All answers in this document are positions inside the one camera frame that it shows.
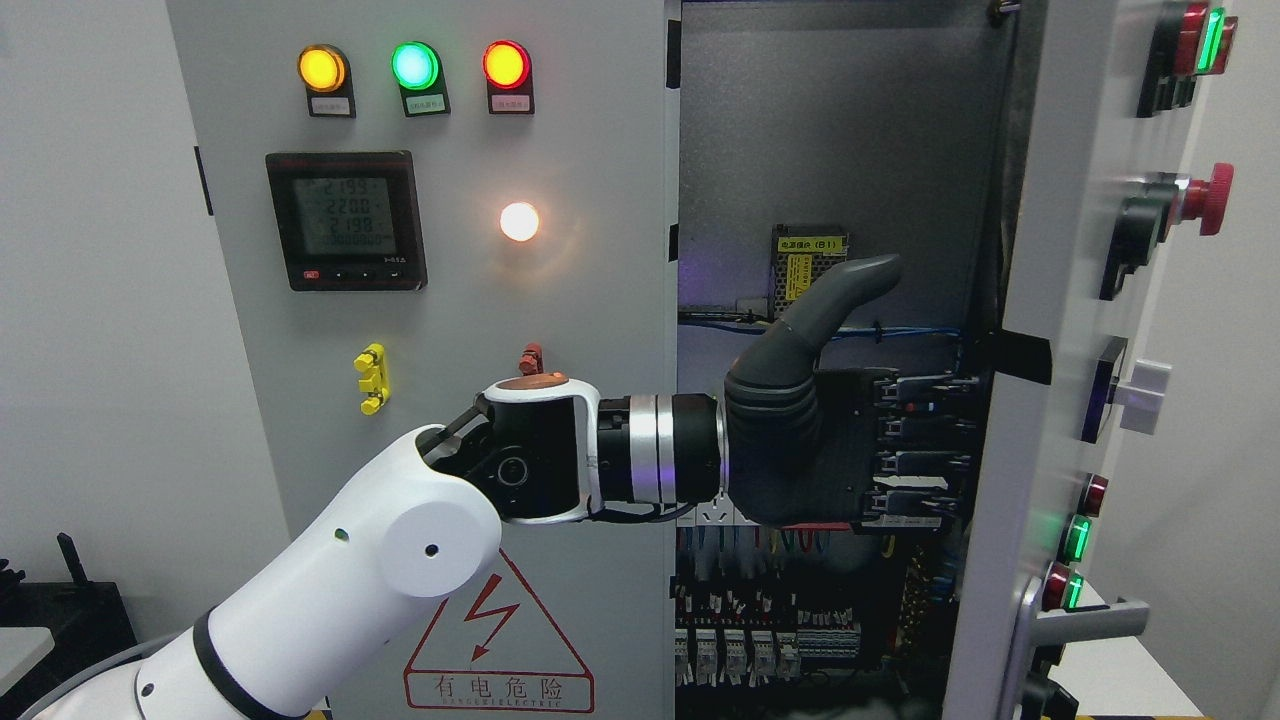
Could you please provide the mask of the dark grey robot hand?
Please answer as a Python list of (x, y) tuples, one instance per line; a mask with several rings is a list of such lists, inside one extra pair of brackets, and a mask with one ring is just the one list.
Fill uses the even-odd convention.
[(721, 400), (727, 493), (763, 527), (858, 524), (877, 446), (873, 389), (888, 368), (822, 372), (817, 361), (859, 305), (900, 281), (896, 254), (840, 263), (742, 352)]

